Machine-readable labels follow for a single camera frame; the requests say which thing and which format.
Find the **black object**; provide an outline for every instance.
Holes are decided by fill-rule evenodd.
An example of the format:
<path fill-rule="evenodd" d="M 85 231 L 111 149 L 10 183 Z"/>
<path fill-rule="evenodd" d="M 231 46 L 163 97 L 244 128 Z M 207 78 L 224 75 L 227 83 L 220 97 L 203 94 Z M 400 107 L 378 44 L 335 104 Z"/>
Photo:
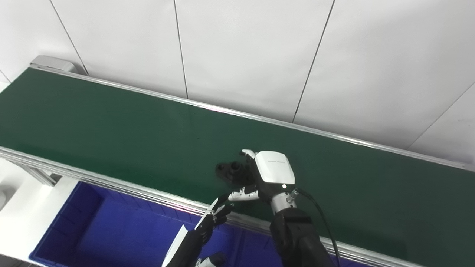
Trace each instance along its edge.
<path fill-rule="evenodd" d="M 302 194 L 303 196 L 308 198 L 311 202 L 313 202 L 313 204 L 317 208 L 318 212 L 320 213 L 320 217 L 322 217 L 323 223 L 325 224 L 325 227 L 327 228 L 328 235 L 330 236 L 330 239 L 332 240 L 333 250 L 335 251 L 336 263 L 337 263 L 338 267 L 340 267 L 340 253 L 338 251 L 338 246 L 336 245 L 335 238 L 333 238 L 332 231 L 330 230 L 330 225 L 328 224 L 328 222 L 325 218 L 325 214 L 323 213 L 322 208 L 320 207 L 320 205 L 318 205 L 317 201 L 315 201 L 315 199 L 312 197 L 311 194 L 305 192 L 301 188 L 297 188 L 297 192 L 299 192 L 300 194 Z"/>
<path fill-rule="evenodd" d="M 284 267 L 334 267 L 312 219 L 298 208 L 278 212 L 270 231 Z"/>
<path fill-rule="evenodd" d="M 223 200 L 220 198 L 216 206 L 221 205 Z M 226 216 L 232 211 L 232 205 L 225 205 L 215 215 L 208 214 L 203 221 L 194 230 L 188 231 L 167 266 L 170 267 L 193 267 L 196 264 L 198 255 L 201 253 L 203 246 L 209 241 L 213 234 L 213 229 L 226 222 Z M 223 264 L 225 257 L 221 254 L 213 254 L 213 260 Z"/>
<path fill-rule="evenodd" d="M 245 187 L 255 182 L 249 166 L 239 162 L 218 163 L 215 171 L 219 178 L 233 185 Z"/>
<path fill-rule="evenodd" d="M 221 266 L 226 262 L 226 255 L 222 252 L 217 252 L 208 258 L 214 266 Z"/>

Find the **black plastic part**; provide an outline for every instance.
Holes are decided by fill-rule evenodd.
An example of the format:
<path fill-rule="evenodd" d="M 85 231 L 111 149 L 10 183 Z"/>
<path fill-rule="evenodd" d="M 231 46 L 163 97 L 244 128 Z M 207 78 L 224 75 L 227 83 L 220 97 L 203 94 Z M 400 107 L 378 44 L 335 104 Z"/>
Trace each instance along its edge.
<path fill-rule="evenodd" d="M 231 213 L 233 208 L 234 208 L 233 205 L 226 204 L 226 205 L 224 205 L 224 207 L 220 211 L 216 212 L 216 214 L 214 216 L 217 217 L 217 218 L 225 217 L 225 216 L 227 216 L 228 214 Z"/>
<path fill-rule="evenodd" d="M 220 197 L 218 197 L 218 202 L 214 205 L 214 207 L 211 207 L 212 210 L 217 210 L 218 207 L 223 205 L 226 201 L 228 201 L 229 193 L 222 194 Z"/>
<path fill-rule="evenodd" d="M 219 178 L 234 185 L 244 187 L 254 183 L 249 166 L 239 162 L 218 163 L 215 171 Z"/>
<path fill-rule="evenodd" d="M 167 267 L 194 266 L 201 252 L 201 239 L 199 232 L 188 232 Z"/>
<path fill-rule="evenodd" d="M 220 267 L 226 262 L 226 254 L 222 252 L 217 252 L 208 257 L 209 261 L 216 267 Z"/>
<path fill-rule="evenodd" d="M 257 186 L 255 184 L 248 185 L 244 187 L 244 193 L 245 194 L 250 194 L 252 192 L 255 192 L 257 190 Z"/>
<path fill-rule="evenodd" d="M 228 221 L 228 218 L 227 217 L 221 217 L 221 218 L 217 218 L 214 225 L 215 226 L 218 226 L 218 225 L 221 225 L 223 223 L 226 223 Z"/>
<path fill-rule="evenodd" d="M 214 216 L 211 214 L 208 214 L 201 221 L 198 227 L 195 230 L 193 230 L 193 231 L 198 232 L 203 237 L 201 246 L 204 246 L 209 241 L 209 239 L 211 238 L 211 235 L 213 234 L 213 229 L 214 229 Z"/>
<path fill-rule="evenodd" d="M 270 231 L 284 267 L 335 267 L 304 211 L 281 210 L 274 216 Z"/>

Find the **panel seam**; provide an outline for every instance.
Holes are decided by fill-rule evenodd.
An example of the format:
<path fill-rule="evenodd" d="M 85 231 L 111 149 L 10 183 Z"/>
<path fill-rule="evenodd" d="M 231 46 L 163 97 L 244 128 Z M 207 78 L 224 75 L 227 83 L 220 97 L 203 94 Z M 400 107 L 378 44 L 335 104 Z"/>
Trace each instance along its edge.
<path fill-rule="evenodd" d="M 3 71 L 0 69 L 0 73 L 5 77 L 5 79 L 7 79 L 7 81 L 9 83 L 11 83 L 10 79 L 8 79 L 8 77 L 5 75 L 5 73 L 3 73 Z"/>
<path fill-rule="evenodd" d="M 181 68 L 183 69 L 183 81 L 185 82 L 186 99 L 188 99 L 188 87 L 186 85 L 185 63 L 183 62 L 183 50 L 181 49 L 180 27 L 178 26 L 177 4 L 175 0 L 173 0 L 173 6 L 175 8 L 175 20 L 177 22 L 178 44 L 180 45 Z"/>
<path fill-rule="evenodd" d="M 81 56 L 79 55 L 79 52 L 77 51 L 76 46 L 74 45 L 73 40 L 71 39 L 71 36 L 69 35 L 68 31 L 66 30 L 66 26 L 64 25 L 63 20 L 62 20 L 61 17 L 59 16 L 59 13 L 58 13 L 58 11 L 56 10 L 55 5 L 53 4 L 53 1 L 52 1 L 52 0 L 49 0 L 49 2 L 51 3 L 51 6 L 53 7 L 53 9 L 54 9 L 54 11 L 55 11 L 56 16 L 58 17 L 59 22 L 60 22 L 61 25 L 63 26 L 64 32 L 66 33 L 66 35 L 67 35 L 69 41 L 71 42 L 71 45 L 73 46 L 74 51 L 76 52 L 77 57 L 78 57 L 79 60 L 81 61 L 81 64 L 82 64 L 82 66 L 83 66 L 83 68 L 84 68 L 84 71 L 85 71 L 86 74 L 89 76 L 89 72 L 87 71 L 87 68 L 86 68 L 86 66 L 84 65 L 84 61 L 83 61 L 83 59 L 81 58 Z"/>
<path fill-rule="evenodd" d="M 457 99 L 456 99 L 452 104 L 450 104 L 450 106 L 448 106 L 448 108 L 445 109 L 445 111 L 443 111 L 442 114 L 440 114 L 440 116 L 437 117 L 437 119 L 435 119 L 435 120 L 429 125 L 429 127 L 427 127 L 427 128 L 414 140 L 414 142 L 412 142 L 406 149 L 408 150 L 415 142 L 417 142 L 417 140 L 419 140 L 419 138 L 421 138 L 421 136 L 422 136 L 423 134 L 425 134 L 425 133 L 427 132 L 427 130 L 429 130 L 429 128 L 432 127 L 432 125 L 434 125 L 445 113 L 447 113 L 447 111 L 448 111 L 463 95 L 465 95 L 465 93 L 468 92 L 468 90 L 469 90 L 470 88 L 472 88 L 474 85 L 475 85 L 475 82 L 473 82 L 471 86 L 469 86 L 459 97 L 457 97 Z"/>
<path fill-rule="evenodd" d="M 323 27 L 323 30 L 322 30 L 322 35 L 320 36 L 320 40 L 318 41 L 317 49 L 316 49 L 315 54 L 313 56 L 314 58 L 313 58 L 312 63 L 310 65 L 310 69 L 308 70 L 307 78 L 305 79 L 304 88 L 302 89 L 302 93 L 300 94 L 300 98 L 298 100 L 297 108 L 295 109 L 294 117 L 292 118 L 292 123 L 294 123 L 295 116 L 297 116 L 298 108 L 300 107 L 300 102 L 302 101 L 302 96 L 304 96 L 304 92 L 305 92 L 305 89 L 307 87 L 307 82 L 308 82 L 308 79 L 310 77 L 310 73 L 312 72 L 312 68 L 314 66 L 315 59 L 317 57 L 318 49 L 320 49 L 320 44 L 322 43 L 323 35 L 324 35 L 326 27 L 328 25 L 328 21 L 330 20 L 330 15 L 332 14 L 332 10 L 333 10 L 334 5 L 335 5 L 335 0 L 333 0 L 332 6 L 330 7 L 330 11 L 328 12 L 328 16 L 327 16 L 327 19 L 326 19 L 326 22 L 325 22 L 325 26 Z"/>

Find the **white robotic hand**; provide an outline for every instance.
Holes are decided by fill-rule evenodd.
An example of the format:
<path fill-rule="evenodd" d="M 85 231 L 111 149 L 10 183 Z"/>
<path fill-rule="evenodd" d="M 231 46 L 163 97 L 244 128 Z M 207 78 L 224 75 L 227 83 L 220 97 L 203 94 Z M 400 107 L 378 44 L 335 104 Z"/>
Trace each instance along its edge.
<path fill-rule="evenodd" d="M 206 210 L 194 230 L 188 231 L 184 225 L 173 240 L 162 267 L 219 267 L 226 257 L 223 253 L 215 253 L 205 259 L 198 259 L 201 248 L 209 241 L 216 226 L 227 220 L 233 204 L 223 205 L 228 195 L 214 200 Z"/>
<path fill-rule="evenodd" d="M 287 157 L 275 151 L 253 152 L 243 149 L 240 153 L 247 164 L 220 163 L 216 173 L 234 184 L 245 184 L 232 192 L 229 201 L 258 200 L 270 204 L 274 214 L 286 208 L 295 208 L 295 176 Z"/>

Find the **green conveyor belt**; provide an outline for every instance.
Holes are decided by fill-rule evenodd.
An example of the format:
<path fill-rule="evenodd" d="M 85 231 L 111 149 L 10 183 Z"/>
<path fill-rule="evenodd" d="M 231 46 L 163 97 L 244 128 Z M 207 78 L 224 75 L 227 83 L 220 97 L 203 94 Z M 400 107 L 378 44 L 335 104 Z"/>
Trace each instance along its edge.
<path fill-rule="evenodd" d="M 337 240 L 475 266 L 475 173 L 462 169 L 32 68 L 0 94 L 0 146 L 205 203 L 229 190 L 216 163 L 279 151 Z M 259 202 L 238 212 L 271 218 Z"/>

